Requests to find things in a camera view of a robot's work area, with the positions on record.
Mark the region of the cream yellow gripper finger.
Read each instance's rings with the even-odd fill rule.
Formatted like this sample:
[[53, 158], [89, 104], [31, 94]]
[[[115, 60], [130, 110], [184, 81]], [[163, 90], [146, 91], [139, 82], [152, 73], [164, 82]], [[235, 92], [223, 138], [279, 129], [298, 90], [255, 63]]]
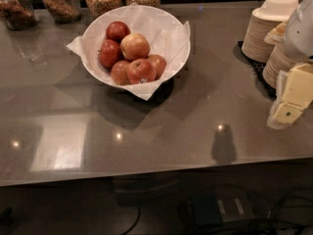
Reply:
[[313, 102], [313, 65], [297, 64], [289, 71], [281, 70], [276, 96], [267, 125], [283, 129], [293, 125]]

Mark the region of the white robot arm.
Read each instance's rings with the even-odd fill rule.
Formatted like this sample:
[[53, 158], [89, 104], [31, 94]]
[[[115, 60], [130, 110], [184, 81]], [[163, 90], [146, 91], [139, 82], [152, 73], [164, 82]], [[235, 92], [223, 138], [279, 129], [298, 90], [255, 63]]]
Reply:
[[313, 102], [313, 0], [302, 0], [293, 11], [281, 42], [295, 65], [278, 74], [276, 100], [267, 119], [274, 129], [293, 125]]

